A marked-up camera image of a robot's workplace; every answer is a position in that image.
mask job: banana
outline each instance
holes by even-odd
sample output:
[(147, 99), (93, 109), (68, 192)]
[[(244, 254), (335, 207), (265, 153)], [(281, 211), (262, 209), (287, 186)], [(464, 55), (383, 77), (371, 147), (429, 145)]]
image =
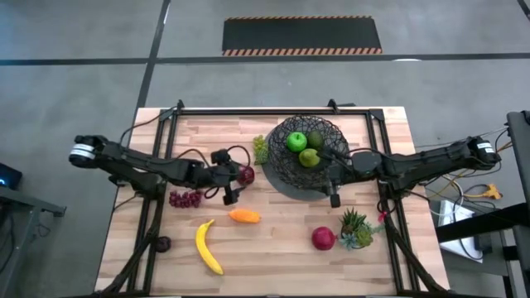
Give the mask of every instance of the banana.
[(213, 222), (214, 220), (212, 219), (208, 223), (203, 223), (199, 226), (197, 234), (195, 235), (195, 244), (197, 245), (197, 250), (199, 250), (199, 254), (205, 261), (206, 265), (208, 265), (213, 272), (223, 275), (223, 268), (221, 268), (217, 260), (215, 260), (214, 256), (212, 256), (211, 252), (206, 247), (206, 232), (208, 232), (208, 228)]

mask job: succulent plant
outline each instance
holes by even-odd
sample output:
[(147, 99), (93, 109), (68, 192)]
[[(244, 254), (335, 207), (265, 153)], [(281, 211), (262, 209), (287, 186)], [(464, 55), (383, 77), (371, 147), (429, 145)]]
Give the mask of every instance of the succulent plant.
[(347, 209), (346, 212), (344, 212), (342, 219), (340, 220), (340, 222), (342, 223), (342, 229), (340, 230), (340, 232), (346, 234), (355, 233), (357, 229), (364, 225), (365, 219), (366, 215), (359, 215), (357, 211), (354, 211), (353, 208), (351, 209), (351, 211)]
[(370, 231), (370, 228), (366, 225), (360, 227), (357, 231), (355, 231), (354, 236), (357, 240), (357, 244), (362, 248), (372, 244), (372, 233)]
[(384, 223), (379, 224), (375, 228), (369, 222), (364, 223), (364, 225), (366, 225), (369, 228), (371, 234), (379, 233), (384, 230)]
[(339, 243), (348, 250), (359, 248), (357, 239), (353, 234), (342, 233)]

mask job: gray floor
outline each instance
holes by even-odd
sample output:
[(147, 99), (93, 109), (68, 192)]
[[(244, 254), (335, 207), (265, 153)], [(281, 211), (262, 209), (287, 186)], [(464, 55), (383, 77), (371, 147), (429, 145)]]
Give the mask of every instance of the gray floor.
[[(0, 59), (147, 57), (161, 0), (0, 0)], [(530, 52), (530, 22), (515, 0), (174, 0), (159, 56), (220, 55), (225, 17), (370, 14), (386, 54)], [(143, 65), (0, 67), (0, 161), (25, 173), (22, 189), (68, 210), (38, 239), (17, 296), (90, 293), (115, 188), (67, 156), (77, 134), (117, 139), (133, 120)], [(407, 108), (415, 143), (448, 142), (501, 127), (529, 109), (530, 60), (158, 65), (148, 107), (307, 106), (333, 98)], [(523, 201), (513, 154), (494, 182), (498, 206)], [(496, 276), (451, 269), (451, 288), (503, 296)]]

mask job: grape bunch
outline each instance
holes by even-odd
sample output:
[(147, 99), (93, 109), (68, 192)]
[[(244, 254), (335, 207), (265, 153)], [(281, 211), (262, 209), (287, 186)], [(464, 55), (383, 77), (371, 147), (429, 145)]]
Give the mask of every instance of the grape bunch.
[(253, 139), (254, 157), (256, 161), (254, 165), (262, 165), (268, 161), (268, 144), (265, 142), (263, 135), (259, 135)]
[(179, 194), (176, 191), (172, 191), (169, 194), (169, 204), (175, 208), (190, 208), (191, 206), (199, 208), (200, 200), (202, 198), (202, 192), (186, 191), (184, 194)]

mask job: wooden table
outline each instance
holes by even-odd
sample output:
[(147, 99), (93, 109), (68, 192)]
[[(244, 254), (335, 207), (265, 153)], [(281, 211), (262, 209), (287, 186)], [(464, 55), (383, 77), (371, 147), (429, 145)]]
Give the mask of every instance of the wooden table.
[[(388, 135), (394, 153), (414, 152), (412, 136), (404, 108), (383, 108)], [(159, 108), (141, 108), (136, 123), (144, 123), (159, 114)], [(173, 156), (196, 148), (209, 156), (212, 151), (240, 144), (252, 152), (252, 140), (267, 135), (285, 116), (179, 116)], [(364, 117), (334, 115), (323, 117), (337, 126), (350, 148), (369, 147)], [(138, 127), (132, 133), (132, 149), (151, 154), (157, 122)], [(161, 156), (166, 144), (162, 143)], [(230, 155), (244, 162), (240, 150)], [(197, 158), (191, 153), (187, 158)], [(172, 239), (172, 248), (158, 253), (152, 280), (152, 295), (367, 295), (394, 294), (385, 233), (374, 236), (372, 245), (349, 252), (338, 243), (327, 252), (311, 245), (311, 232), (319, 226), (340, 231), (340, 215), (355, 207), (367, 214), (368, 221), (378, 223), (376, 182), (345, 185), (340, 189), (342, 206), (330, 207), (323, 199), (304, 202), (278, 193), (256, 166), (256, 180), (239, 197), (239, 203), (224, 206), (222, 193), (198, 209), (164, 207), (161, 236)], [(130, 188), (118, 192), (116, 204), (132, 196)], [(429, 207), (425, 200), (408, 197), (403, 200), (412, 249), (436, 281), (448, 288), (446, 270), (436, 240)], [(113, 215), (104, 249), (96, 290), (106, 287), (131, 256), (142, 202), (133, 200)], [(235, 223), (228, 212), (235, 208), (258, 211), (259, 224)], [(207, 245), (224, 269), (215, 275), (202, 261), (195, 248), (195, 231), (199, 225), (215, 219), (207, 234)], [(408, 285), (406, 263), (400, 253), (403, 278)], [(140, 265), (139, 278), (143, 277)]]

